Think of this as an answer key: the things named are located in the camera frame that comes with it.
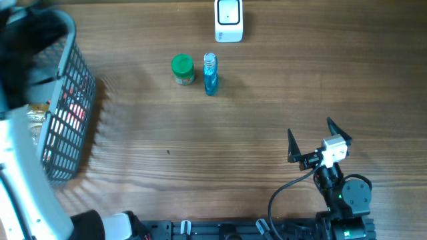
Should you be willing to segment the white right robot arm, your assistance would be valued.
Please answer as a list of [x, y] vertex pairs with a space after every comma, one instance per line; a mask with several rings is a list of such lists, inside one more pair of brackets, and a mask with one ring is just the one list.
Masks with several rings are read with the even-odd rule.
[[311, 170], [316, 188], [327, 211], [314, 219], [316, 239], [375, 239], [374, 220], [368, 218], [372, 200], [372, 182], [359, 174], [344, 175], [339, 162], [349, 155], [352, 138], [327, 118], [330, 136], [321, 146], [303, 154], [291, 130], [288, 130], [288, 161], [300, 170]]

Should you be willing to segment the green lid jar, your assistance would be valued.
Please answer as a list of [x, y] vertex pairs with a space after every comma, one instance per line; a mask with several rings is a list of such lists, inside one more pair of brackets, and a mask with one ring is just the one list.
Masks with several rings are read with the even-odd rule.
[[176, 55], [171, 61], [171, 70], [180, 85], [189, 85], [195, 79], [193, 59], [189, 55]]

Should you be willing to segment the blue mouthwash bottle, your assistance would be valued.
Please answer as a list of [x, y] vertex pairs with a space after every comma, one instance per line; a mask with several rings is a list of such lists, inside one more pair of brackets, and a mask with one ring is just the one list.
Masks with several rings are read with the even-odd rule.
[[214, 53], [206, 53], [203, 56], [203, 80], [205, 93], [214, 96], [218, 90], [218, 60]]

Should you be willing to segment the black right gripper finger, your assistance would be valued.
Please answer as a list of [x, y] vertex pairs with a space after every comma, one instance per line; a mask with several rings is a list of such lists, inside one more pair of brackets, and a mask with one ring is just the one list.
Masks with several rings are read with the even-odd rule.
[[302, 158], [296, 139], [291, 131], [288, 129], [288, 162], [295, 163], [300, 161]]
[[340, 135], [344, 139], [344, 141], [346, 142], [346, 145], [352, 144], [352, 138], [345, 131], [343, 131], [340, 127], [338, 127], [336, 125], [336, 123], [330, 117], [328, 117], [326, 119], [326, 121], [327, 121], [328, 128], [329, 128], [332, 136]]

